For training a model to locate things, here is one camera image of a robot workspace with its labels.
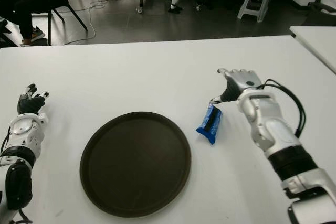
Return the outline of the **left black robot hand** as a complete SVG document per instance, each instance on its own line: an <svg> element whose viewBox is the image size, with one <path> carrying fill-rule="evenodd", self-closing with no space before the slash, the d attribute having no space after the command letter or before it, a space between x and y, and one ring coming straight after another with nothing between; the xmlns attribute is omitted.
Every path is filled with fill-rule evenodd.
<svg viewBox="0 0 336 224"><path fill-rule="evenodd" d="M18 115L32 113L38 115L39 110L45 105L46 99L50 96L48 91L36 94L37 87L34 83L28 85L17 102Z"/></svg>

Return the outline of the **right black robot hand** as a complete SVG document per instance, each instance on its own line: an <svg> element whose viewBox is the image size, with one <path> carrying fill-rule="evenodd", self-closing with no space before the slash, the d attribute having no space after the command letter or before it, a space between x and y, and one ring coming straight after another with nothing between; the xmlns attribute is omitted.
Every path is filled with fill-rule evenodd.
<svg viewBox="0 0 336 224"><path fill-rule="evenodd" d="M218 97L212 98L210 104L236 101L246 89L256 89L262 84L259 77L252 70L233 69L229 71L220 68L217 72L225 77L226 89Z"/></svg>

